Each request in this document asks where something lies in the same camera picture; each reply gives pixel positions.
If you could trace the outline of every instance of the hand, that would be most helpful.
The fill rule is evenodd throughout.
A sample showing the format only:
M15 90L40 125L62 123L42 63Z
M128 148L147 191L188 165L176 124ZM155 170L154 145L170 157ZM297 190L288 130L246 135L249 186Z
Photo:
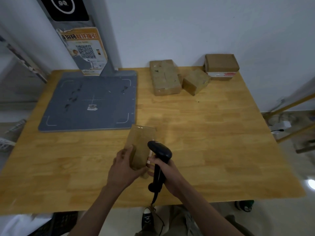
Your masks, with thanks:
M168 191L175 197L179 198L181 195L181 189L183 184L187 183L185 178L181 175L175 163L170 159L168 164L161 161L161 159L154 157L149 157L148 160L150 163L154 163L160 166L162 172L164 173L166 180L164 185L168 189ZM154 165L147 164L147 167L154 170ZM148 171L150 176L154 176L154 173Z
M132 152L132 146L127 150L120 150L114 158L113 165L109 169L107 185L122 192L131 185L140 175L144 174L148 168L143 167L139 170L130 168L129 158Z

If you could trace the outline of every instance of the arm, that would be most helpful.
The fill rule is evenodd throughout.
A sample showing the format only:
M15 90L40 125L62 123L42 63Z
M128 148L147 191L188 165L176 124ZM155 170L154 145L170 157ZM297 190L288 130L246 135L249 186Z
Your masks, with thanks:
M129 166L129 157L132 147L125 152L120 150L114 158L113 165L108 172L107 184L104 186L89 210L74 226L68 236L98 236L104 221L113 204L125 188L148 170L132 170Z
M185 180L172 160L166 164L158 158L149 157L149 161L160 166L166 177L164 183L166 188L187 208L203 235L243 235L223 218L203 196ZM153 172L149 171L148 174L153 176Z

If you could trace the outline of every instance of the person's right hand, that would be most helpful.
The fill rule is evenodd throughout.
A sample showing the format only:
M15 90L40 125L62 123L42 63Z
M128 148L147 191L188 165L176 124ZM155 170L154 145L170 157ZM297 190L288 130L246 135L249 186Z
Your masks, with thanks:
M164 182L166 188L173 196L179 198L181 195L182 186L186 183L186 180L175 166L175 163L170 159L168 164L166 164L155 156L149 157L148 160L150 163L159 165L166 177ZM147 164L147 167L154 170L154 165L152 164ZM154 176L154 173L151 171L148 171L148 174L152 177Z

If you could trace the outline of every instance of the wooden tabletop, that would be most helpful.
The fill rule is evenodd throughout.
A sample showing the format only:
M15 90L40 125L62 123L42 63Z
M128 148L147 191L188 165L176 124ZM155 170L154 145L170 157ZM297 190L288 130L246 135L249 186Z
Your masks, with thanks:
M180 67L183 75L197 67ZM239 73L196 96L153 95L138 72L136 123L155 127L179 171L209 202L303 196ZM0 214L87 210L106 184L128 130L40 133L38 124L63 71L53 71L0 177ZM137 179L114 207L148 206L149 179ZM156 205L179 204L165 187Z

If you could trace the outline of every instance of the yellow metal pole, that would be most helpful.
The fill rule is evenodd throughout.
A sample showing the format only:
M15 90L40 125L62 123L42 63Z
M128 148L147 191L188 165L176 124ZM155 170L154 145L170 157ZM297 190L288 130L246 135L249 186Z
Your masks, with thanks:
M294 103L291 103L291 104L289 104L289 105L287 105L287 106L285 106L285 107L283 107L283 108L281 108L281 109L279 109L279 110L276 110L276 111L274 111L274 112L271 112L271 113L266 114L266 115L264 116L264 119L268 120L268 119L271 118L273 115L276 115L276 114L278 114L278 113L281 113L281 112L283 112L283 111L285 111L285 110L287 110L287 109L289 109L289 108L293 108L293 107L295 107L295 106L297 106L297 105L299 105L299 104L301 104L301 103L304 103L304 102L306 102L306 101L308 101L308 100L310 100L310 99L313 99L313 98L315 98L315 93L313 93L313 94L311 94L311 95L309 95L309 96L306 96L305 98L302 98L302 99L300 99L300 100L298 100L298 101L295 101Z
M313 123L313 124L311 124L311 125L309 125L309 126L307 126L307 127L301 128L300 130L298 130L298 131L296 131L296 132L293 132L293 133L291 133L291 134L289 134L289 135L287 135L287 136L285 136L285 137L283 137L283 138L280 138L280 139L276 140L276 142L277 142L277 143L281 143L281 142L283 142L283 141L285 141L285 140L290 139L291 137L293 137L293 136L295 136L295 135L301 134L302 132L305 132L305 131L307 131L307 130L310 130L310 129L314 128L314 127L315 127L315 123Z

